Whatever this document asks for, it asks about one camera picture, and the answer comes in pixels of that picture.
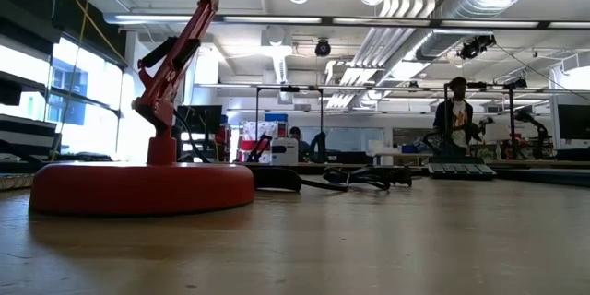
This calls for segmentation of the red desk lamp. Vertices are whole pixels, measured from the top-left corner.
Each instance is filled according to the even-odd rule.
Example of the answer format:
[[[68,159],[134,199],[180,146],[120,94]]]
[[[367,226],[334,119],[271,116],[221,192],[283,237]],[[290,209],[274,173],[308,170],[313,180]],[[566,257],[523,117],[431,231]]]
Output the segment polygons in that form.
[[[254,176],[243,166],[181,163],[171,135],[174,101],[191,58],[218,11],[219,0],[198,0],[182,32],[137,62],[143,94],[134,110],[156,134],[144,164],[59,162],[34,176],[29,209],[67,216],[164,216],[242,207],[254,200]]]

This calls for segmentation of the person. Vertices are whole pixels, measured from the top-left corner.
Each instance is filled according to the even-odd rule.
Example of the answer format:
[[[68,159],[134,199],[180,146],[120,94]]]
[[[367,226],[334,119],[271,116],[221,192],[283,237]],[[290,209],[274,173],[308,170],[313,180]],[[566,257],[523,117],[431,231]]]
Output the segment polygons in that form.
[[[453,78],[447,86],[452,93],[436,109],[433,128],[452,143],[452,154],[467,156],[472,139],[473,107],[466,101],[467,81]]]
[[[299,162],[304,162],[309,155],[310,146],[306,143],[301,136],[301,130],[297,126],[293,126],[289,130],[289,137],[293,138],[298,143],[298,160]]]

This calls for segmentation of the white box device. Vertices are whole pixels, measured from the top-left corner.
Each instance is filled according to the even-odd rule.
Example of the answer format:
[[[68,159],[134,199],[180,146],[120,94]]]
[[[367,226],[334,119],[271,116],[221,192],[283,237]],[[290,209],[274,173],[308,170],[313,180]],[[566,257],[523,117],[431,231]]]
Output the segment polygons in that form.
[[[299,143],[290,137],[280,137],[271,142],[272,165],[296,166],[299,163]]]

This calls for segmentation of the white ceiling fixture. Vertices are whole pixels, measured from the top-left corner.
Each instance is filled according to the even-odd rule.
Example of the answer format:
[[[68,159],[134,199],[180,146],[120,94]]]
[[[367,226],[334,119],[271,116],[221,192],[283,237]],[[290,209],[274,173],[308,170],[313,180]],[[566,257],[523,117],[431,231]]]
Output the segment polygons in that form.
[[[261,31],[261,50],[273,62],[276,82],[288,82],[287,57],[293,55],[291,33],[280,26],[267,26]]]

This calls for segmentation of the black background monitor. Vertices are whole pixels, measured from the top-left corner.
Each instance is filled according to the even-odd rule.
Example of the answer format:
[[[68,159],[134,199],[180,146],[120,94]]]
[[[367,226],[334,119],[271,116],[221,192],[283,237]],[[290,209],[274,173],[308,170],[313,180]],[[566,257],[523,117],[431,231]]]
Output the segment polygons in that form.
[[[193,105],[179,106],[177,121],[192,134],[213,134],[221,125],[221,105]]]

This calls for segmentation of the ceiling light strip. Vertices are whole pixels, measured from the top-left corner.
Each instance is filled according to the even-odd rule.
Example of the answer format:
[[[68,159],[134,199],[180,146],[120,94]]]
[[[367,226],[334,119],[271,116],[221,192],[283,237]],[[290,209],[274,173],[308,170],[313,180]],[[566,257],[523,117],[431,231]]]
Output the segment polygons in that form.
[[[335,25],[370,27],[427,27],[431,24],[428,19],[407,18],[333,18],[332,22]]]
[[[447,28],[481,28],[481,29],[529,29],[536,28],[536,21],[514,21],[514,20],[443,20],[441,27]]]
[[[145,14],[111,14],[103,15],[103,19],[109,24],[132,25],[132,24],[173,24],[186,23],[191,19],[187,15],[145,15]]]
[[[555,30],[590,30],[588,21],[554,21],[549,24],[550,29]]]
[[[319,24],[321,18],[313,17],[224,17],[223,20],[229,23],[254,23],[254,24]]]

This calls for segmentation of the black cylinder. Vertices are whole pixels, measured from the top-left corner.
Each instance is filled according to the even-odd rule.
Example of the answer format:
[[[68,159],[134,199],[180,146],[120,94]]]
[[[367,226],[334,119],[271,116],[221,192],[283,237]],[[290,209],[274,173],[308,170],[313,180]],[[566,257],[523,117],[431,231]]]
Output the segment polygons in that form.
[[[171,128],[171,137],[175,140],[176,156],[175,160],[179,161],[183,154],[182,128],[175,125]]]

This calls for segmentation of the black calculator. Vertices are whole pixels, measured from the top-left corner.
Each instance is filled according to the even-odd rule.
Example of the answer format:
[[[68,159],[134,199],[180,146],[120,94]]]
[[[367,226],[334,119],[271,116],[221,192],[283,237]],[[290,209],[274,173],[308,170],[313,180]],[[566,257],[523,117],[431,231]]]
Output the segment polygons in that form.
[[[489,181],[496,176],[485,164],[433,163],[428,170],[431,178],[445,180]]]

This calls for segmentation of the large window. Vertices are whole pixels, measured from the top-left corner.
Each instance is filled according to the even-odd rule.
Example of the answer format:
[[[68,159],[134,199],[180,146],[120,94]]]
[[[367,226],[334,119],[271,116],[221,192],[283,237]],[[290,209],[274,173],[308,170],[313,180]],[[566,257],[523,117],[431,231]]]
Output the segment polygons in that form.
[[[0,71],[43,85],[0,114],[57,124],[62,153],[116,151],[123,71],[66,38],[47,55],[0,35]]]

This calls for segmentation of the dark grey side desk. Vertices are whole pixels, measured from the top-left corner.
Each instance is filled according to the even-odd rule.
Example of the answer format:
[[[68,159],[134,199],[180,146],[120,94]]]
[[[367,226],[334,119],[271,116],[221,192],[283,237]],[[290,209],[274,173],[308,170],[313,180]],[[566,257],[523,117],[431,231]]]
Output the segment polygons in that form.
[[[56,124],[0,114],[0,158],[33,157],[46,161],[56,136]]]

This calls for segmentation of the computer monitor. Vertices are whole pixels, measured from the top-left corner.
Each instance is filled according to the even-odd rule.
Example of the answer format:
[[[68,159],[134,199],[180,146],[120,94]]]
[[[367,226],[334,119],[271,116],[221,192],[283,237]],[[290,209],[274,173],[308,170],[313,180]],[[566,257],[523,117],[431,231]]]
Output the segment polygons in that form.
[[[590,93],[552,95],[550,109],[557,150],[590,148]]]

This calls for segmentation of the green notebook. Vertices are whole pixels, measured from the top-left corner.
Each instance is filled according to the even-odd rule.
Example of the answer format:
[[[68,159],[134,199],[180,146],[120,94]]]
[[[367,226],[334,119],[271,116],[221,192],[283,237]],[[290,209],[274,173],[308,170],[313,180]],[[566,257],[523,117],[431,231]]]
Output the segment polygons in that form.
[[[0,192],[31,188],[33,174],[0,173]]]

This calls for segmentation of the black background stand frame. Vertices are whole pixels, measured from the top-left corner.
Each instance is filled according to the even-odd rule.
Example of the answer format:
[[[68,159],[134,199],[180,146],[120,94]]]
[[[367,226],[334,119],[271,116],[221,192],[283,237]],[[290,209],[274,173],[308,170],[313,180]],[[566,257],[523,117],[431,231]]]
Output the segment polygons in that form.
[[[255,136],[258,136],[258,112],[259,112],[259,93],[261,90],[270,89],[279,92],[301,92],[316,91],[320,95],[320,132],[324,131],[324,90],[318,86],[295,86],[295,85],[259,85],[255,87]]]

